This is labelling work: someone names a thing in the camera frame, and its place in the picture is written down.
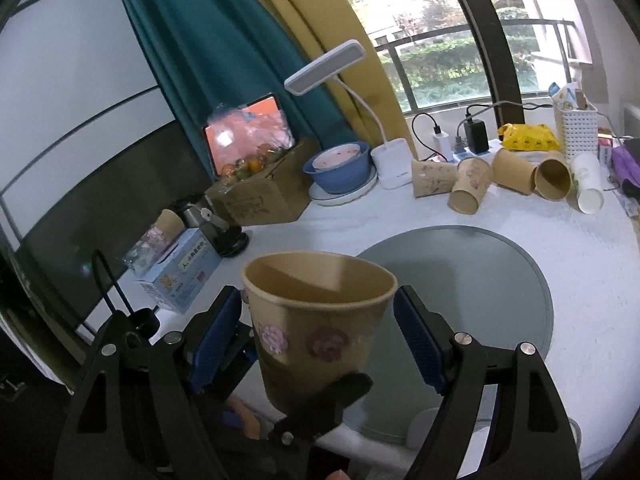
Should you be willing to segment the cardboard box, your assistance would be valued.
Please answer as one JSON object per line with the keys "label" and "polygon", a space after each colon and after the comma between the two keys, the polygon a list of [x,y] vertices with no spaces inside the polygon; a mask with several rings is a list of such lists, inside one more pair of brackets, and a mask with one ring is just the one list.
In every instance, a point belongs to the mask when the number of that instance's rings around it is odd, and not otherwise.
{"label": "cardboard box", "polygon": [[307,208],[312,179],[303,172],[320,151],[315,138],[303,138],[291,151],[243,181],[214,183],[205,192],[218,216],[238,226],[296,221]]}

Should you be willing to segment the floral paper cup lying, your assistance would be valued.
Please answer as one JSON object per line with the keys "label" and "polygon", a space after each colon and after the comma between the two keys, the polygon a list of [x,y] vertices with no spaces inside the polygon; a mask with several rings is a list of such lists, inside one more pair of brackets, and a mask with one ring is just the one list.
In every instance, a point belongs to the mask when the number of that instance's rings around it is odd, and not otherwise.
{"label": "floral paper cup lying", "polygon": [[411,162],[412,189],[415,198],[446,194],[457,181],[457,166],[451,162]]}
{"label": "floral paper cup lying", "polygon": [[491,183],[492,169],[485,159],[463,159],[457,166],[457,179],[448,206],[459,214],[476,214]]}

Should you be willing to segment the floral paper cup lying left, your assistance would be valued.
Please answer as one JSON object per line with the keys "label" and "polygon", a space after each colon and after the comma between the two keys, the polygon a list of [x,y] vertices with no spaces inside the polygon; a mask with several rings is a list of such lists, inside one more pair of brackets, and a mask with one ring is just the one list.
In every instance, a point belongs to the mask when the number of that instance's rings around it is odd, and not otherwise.
{"label": "floral paper cup lying left", "polygon": [[451,162],[411,162],[412,189],[415,198],[446,194],[457,181],[457,166]]}

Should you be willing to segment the teal curtain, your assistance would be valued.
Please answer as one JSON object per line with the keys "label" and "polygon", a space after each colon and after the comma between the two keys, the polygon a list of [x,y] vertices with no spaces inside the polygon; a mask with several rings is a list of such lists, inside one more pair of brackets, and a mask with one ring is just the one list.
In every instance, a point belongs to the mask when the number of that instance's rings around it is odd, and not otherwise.
{"label": "teal curtain", "polygon": [[296,98],[285,79],[308,61],[258,0],[122,0],[164,97],[206,169],[213,115],[274,94],[296,139],[356,140],[326,89]]}

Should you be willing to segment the floral paper cup lying middle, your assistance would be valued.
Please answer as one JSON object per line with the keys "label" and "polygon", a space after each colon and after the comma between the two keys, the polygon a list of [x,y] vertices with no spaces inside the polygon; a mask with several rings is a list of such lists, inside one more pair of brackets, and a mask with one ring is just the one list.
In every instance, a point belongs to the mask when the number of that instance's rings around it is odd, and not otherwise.
{"label": "floral paper cup lying middle", "polygon": [[457,166],[457,179],[448,206],[459,214],[476,214],[491,183],[492,169],[485,159],[463,159]]}

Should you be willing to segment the white perforated basket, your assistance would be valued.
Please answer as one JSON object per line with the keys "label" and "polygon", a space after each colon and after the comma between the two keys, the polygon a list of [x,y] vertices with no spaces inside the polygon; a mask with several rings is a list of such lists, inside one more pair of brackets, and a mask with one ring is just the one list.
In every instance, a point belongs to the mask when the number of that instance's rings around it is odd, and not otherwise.
{"label": "white perforated basket", "polygon": [[598,154],[598,111],[591,104],[585,110],[555,105],[556,137],[565,159],[571,162],[584,153]]}

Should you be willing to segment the blue tissue box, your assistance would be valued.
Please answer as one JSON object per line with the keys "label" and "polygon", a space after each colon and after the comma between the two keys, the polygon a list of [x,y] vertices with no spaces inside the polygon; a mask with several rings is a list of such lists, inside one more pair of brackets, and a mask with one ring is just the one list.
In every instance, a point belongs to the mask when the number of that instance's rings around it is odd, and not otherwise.
{"label": "blue tissue box", "polygon": [[185,314],[221,261],[204,233],[191,228],[136,282],[161,308]]}

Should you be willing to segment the purple cloth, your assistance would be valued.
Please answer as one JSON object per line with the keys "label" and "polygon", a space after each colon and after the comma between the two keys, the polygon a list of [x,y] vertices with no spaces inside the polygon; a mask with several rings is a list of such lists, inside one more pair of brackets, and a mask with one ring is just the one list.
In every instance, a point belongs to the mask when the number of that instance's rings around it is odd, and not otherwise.
{"label": "purple cloth", "polygon": [[623,146],[613,148],[612,168],[623,194],[638,200],[640,196],[639,165]]}

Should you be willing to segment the bag of fruit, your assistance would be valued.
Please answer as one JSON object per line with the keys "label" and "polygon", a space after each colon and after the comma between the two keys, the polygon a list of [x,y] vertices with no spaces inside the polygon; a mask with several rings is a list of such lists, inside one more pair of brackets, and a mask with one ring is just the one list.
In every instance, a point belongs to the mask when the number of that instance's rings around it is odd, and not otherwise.
{"label": "bag of fruit", "polygon": [[277,96],[268,93],[237,106],[220,106],[203,128],[214,175],[243,180],[277,162],[294,145]]}

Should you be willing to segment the round grey glass mat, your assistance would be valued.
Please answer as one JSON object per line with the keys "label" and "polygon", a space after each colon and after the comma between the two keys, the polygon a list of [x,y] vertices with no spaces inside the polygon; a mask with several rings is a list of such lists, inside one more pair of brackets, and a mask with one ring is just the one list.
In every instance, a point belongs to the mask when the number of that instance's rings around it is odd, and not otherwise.
{"label": "round grey glass mat", "polygon": [[[360,258],[411,286],[456,332],[486,346],[512,350],[528,341],[543,356],[549,351],[550,290],[534,259],[512,240],[475,226],[430,226],[382,240]],[[346,410],[344,423],[367,438],[403,445],[416,415],[442,403],[423,381],[392,311],[375,334],[366,372],[373,386]]]}

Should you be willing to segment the floral brown paper cup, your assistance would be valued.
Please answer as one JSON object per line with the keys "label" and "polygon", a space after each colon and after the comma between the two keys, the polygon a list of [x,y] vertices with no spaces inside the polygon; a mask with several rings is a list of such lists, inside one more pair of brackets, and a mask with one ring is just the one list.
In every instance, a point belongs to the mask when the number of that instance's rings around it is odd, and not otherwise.
{"label": "floral brown paper cup", "polygon": [[241,272],[270,403],[284,414],[361,372],[398,287],[378,264],[333,252],[270,252]]}

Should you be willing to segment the plain brown paper cup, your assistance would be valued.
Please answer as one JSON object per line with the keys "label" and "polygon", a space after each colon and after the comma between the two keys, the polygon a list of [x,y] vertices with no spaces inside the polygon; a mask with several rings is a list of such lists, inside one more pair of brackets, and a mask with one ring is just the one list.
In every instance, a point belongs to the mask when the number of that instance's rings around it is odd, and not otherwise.
{"label": "plain brown paper cup", "polygon": [[495,184],[526,196],[534,192],[536,167],[518,154],[502,148],[495,154],[491,170]]}

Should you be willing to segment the yellow curtain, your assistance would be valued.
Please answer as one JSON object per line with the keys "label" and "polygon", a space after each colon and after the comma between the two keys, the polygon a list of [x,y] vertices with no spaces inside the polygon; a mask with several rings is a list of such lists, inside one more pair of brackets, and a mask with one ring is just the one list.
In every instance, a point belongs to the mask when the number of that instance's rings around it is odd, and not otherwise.
{"label": "yellow curtain", "polygon": [[288,36],[314,60],[344,41],[356,39],[364,47],[363,61],[341,73],[341,80],[372,108],[372,117],[336,82],[326,84],[334,101],[359,139],[378,146],[384,140],[413,140],[395,92],[373,44],[348,0],[258,0]]}

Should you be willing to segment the black power adapter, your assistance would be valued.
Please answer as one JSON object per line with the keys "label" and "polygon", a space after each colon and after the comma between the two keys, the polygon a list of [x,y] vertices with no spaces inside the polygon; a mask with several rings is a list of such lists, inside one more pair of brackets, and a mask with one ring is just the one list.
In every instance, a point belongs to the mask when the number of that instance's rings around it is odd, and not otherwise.
{"label": "black power adapter", "polygon": [[463,123],[463,127],[469,150],[474,154],[487,153],[489,140],[485,123],[482,120],[471,118]]}

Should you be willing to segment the blue bowl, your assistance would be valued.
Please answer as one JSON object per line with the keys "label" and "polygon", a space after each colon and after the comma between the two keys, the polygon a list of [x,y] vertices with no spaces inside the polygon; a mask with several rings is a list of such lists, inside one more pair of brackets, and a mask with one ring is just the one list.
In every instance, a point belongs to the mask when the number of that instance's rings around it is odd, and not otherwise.
{"label": "blue bowl", "polygon": [[[345,160],[341,160],[337,164],[323,168],[314,166],[321,157],[333,155],[336,152],[348,152],[351,148],[358,148],[358,151],[355,154],[349,154]],[[324,192],[345,194],[355,191],[364,185],[370,176],[370,145],[367,142],[356,141],[329,148],[308,159],[304,163],[303,172],[311,177]]]}

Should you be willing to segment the white charger plug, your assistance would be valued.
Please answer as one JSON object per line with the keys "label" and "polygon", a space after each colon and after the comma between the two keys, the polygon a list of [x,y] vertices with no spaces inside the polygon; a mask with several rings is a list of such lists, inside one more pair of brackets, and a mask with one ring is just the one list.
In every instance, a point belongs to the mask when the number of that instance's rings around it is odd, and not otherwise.
{"label": "white charger plug", "polygon": [[442,128],[440,128],[439,126],[435,126],[433,132],[433,140],[436,146],[436,151],[439,152],[439,155],[442,156],[443,159],[446,159],[447,162],[451,162],[454,159],[454,155],[452,154],[451,143],[448,134],[446,132],[443,132]]}

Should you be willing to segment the white paper cup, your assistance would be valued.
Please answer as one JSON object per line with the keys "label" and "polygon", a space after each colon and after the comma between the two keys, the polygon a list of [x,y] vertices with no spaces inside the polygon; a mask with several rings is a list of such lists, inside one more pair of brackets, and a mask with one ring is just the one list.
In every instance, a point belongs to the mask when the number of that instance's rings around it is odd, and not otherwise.
{"label": "white paper cup", "polygon": [[583,214],[596,214],[604,205],[600,162],[592,153],[580,153],[570,163],[576,183],[577,206]]}

